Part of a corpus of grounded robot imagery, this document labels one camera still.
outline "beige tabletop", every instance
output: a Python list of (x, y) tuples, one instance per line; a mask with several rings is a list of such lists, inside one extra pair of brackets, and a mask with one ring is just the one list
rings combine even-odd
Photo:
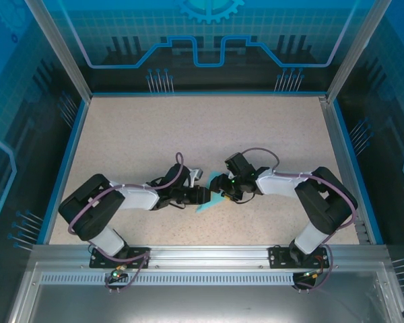
[[(278, 96), (183, 96), (93, 98), (71, 167), (64, 197), (89, 177), (104, 174), (120, 183), (141, 184), (164, 176), (181, 151), (184, 164), (202, 168), (199, 184), (212, 171), (226, 172), (224, 160), (249, 147), (271, 149), (278, 170), (339, 171), (318, 98)], [(254, 167), (271, 166), (262, 151), (246, 154)], [(129, 244), (289, 244), (308, 223), (298, 199), (256, 196), (245, 205), (223, 201), (200, 213), (166, 207), (122, 210), (110, 221)], [(79, 244), (57, 216), (51, 244)], [(333, 244), (357, 244), (353, 226)]]

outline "gear icon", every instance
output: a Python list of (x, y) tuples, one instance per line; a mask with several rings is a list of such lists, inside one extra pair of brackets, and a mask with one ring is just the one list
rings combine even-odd
[(210, 24), (213, 20), (220, 23), (222, 18), (229, 19), (231, 13), (238, 12), (239, 5), (244, 5), (244, 0), (176, 0), (176, 4), (189, 19)]
[(1, 21), (12, 32), (17, 32), (26, 22), (24, 0), (0, 0)]

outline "speckled work surface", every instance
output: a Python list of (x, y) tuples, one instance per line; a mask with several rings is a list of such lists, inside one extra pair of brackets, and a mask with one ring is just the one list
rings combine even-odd
[[(163, 176), (177, 151), (190, 168), (226, 171), (224, 160), (249, 147), (278, 154), (278, 170), (312, 171), (326, 166), (339, 176), (318, 98), (275, 96), (94, 98), (66, 185), (67, 197), (90, 176), (104, 174), (121, 183), (144, 183)], [(256, 168), (272, 156), (246, 154)], [(110, 225), (129, 244), (251, 245), (289, 244), (308, 222), (299, 200), (256, 196), (245, 205), (224, 201), (201, 213), (166, 207), (123, 210)], [(57, 216), (52, 244), (78, 244)], [(354, 227), (332, 238), (357, 244)]]

